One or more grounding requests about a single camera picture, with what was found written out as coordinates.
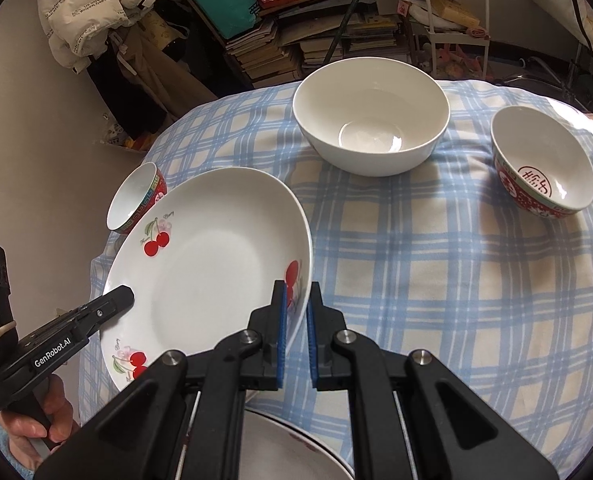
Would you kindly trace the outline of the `person's left hand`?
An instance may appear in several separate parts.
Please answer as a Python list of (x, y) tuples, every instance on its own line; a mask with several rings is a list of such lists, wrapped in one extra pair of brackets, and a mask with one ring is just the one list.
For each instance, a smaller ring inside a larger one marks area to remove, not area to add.
[(60, 444), (80, 429), (74, 419), (74, 408), (65, 396), (62, 379), (55, 374), (49, 377), (48, 390), (42, 398), (42, 411), (48, 416), (51, 426), (47, 429), (40, 422), (17, 412), (1, 411), (0, 424), (9, 438), (12, 456), (25, 468), (36, 470), (44, 461), (32, 445), (32, 439), (49, 439)]

